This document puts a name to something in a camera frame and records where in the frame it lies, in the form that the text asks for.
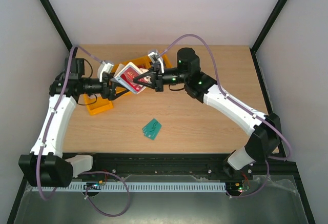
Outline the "beige leather card holder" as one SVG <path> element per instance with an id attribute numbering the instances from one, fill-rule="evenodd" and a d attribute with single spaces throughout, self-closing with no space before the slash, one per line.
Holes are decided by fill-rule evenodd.
<path id="1" fill-rule="evenodd" d="M 132 62 L 130 62 L 116 76 L 114 76 L 114 79 L 132 93 L 138 94 L 145 88 L 141 90 L 135 90 L 133 79 L 144 72 L 147 72 L 147 69 L 138 68 Z"/>

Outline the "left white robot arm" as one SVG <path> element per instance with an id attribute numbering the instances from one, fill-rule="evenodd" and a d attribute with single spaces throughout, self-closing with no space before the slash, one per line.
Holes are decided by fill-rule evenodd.
<path id="1" fill-rule="evenodd" d="M 84 58 L 66 58 L 65 69 L 50 86 L 47 115 L 35 145 L 27 155 L 21 155 L 18 165 L 33 187 L 67 187 L 72 179 L 93 167 L 91 155 L 75 155 L 63 159 L 64 138 L 69 120 L 79 97 L 99 94 L 115 100 L 117 83 L 111 83 L 114 67 L 101 62 L 97 78 L 85 77 Z"/>

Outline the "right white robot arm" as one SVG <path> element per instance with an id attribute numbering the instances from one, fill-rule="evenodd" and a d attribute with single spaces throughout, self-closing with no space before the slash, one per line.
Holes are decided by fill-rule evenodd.
<path id="1" fill-rule="evenodd" d="M 183 84 L 186 93 L 227 116 L 249 135 L 242 148 L 233 151 L 222 166 L 226 177 L 236 178 L 246 165 L 266 161 L 280 144 L 280 119 L 266 115 L 230 95 L 219 83 L 201 71 L 200 59 L 192 48 L 177 52 L 177 67 L 165 68 L 157 52 L 150 53 L 153 65 L 135 77 L 134 83 L 162 92 L 165 85 Z"/>

